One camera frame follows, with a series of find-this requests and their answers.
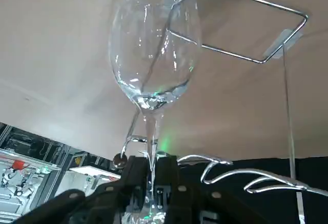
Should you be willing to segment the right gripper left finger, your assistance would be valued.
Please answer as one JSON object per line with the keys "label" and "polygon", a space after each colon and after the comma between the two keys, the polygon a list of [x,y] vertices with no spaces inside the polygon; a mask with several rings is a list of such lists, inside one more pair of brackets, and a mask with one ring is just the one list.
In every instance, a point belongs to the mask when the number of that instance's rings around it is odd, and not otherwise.
{"label": "right gripper left finger", "polygon": [[67,190],[23,216],[23,223],[120,223],[125,212],[145,203],[148,160],[131,156],[119,180],[102,184],[89,196]]}

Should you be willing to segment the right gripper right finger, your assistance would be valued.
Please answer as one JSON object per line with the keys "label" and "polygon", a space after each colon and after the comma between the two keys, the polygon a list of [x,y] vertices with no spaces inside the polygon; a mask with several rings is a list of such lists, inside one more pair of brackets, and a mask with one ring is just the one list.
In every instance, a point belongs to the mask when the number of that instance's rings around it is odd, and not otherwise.
{"label": "right gripper right finger", "polygon": [[156,162],[154,198],[166,213],[164,223],[266,223],[236,196],[205,191],[180,176],[176,156]]}

